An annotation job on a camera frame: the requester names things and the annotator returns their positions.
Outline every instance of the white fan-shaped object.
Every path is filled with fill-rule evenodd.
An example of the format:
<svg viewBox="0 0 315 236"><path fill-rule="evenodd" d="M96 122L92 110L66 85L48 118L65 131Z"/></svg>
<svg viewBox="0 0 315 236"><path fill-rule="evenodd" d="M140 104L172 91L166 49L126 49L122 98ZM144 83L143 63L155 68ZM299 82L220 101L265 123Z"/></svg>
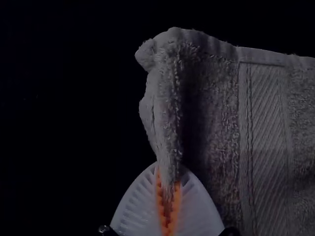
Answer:
<svg viewBox="0 0 315 236"><path fill-rule="evenodd" d="M156 202L157 163L131 184L120 201L111 228L121 236L162 236ZM181 203L174 236L218 236L224 225L206 189L189 170L181 179Z"/></svg>

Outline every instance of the dark background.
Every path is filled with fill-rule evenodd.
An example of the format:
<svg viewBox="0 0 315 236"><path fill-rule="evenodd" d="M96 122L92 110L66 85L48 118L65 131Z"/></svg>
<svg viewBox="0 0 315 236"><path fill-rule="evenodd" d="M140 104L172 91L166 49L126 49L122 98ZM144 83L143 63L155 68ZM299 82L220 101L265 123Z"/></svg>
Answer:
<svg viewBox="0 0 315 236"><path fill-rule="evenodd" d="M147 73L134 53L143 41L177 26L315 57L313 8L306 6L258 14L260 7L0 5L4 236L94 235L155 161L138 114Z"/></svg>

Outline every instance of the gray towel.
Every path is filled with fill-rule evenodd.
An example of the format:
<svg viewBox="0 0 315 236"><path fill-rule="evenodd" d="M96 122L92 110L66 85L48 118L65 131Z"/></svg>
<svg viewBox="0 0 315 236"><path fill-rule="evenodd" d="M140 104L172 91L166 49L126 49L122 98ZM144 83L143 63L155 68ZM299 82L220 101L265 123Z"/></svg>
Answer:
<svg viewBox="0 0 315 236"><path fill-rule="evenodd" d="M165 188L189 167L244 236L315 235L315 59L171 28L136 52Z"/></svg>

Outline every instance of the white plastic object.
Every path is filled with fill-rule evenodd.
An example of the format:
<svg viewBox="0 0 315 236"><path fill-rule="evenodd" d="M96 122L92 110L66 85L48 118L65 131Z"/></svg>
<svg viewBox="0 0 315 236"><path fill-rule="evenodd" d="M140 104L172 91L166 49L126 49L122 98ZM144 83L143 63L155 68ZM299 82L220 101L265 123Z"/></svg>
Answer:
<svg viewBox="0 0 315 236"><path fill-rule="evenodd" d="M131 184L120 201L111 228L121 236L162 236L156 202L157 162ZM174 236L218 236L224 230L208 192L187 168L181 178L181 203Z"/></svg>

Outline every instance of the terry cloth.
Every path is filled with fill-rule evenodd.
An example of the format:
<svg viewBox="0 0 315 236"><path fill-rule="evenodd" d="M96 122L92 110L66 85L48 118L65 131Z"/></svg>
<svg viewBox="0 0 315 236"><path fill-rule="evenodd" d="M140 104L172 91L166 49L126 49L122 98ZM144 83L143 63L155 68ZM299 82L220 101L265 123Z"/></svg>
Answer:
<svg viewBox="0 0 315 236"><path fill-rule="evenodd" d="M136 60L139 114L163 186L190 168L226 227L244 236L315 232L315 59L235 47L170 28Z"/></svg>

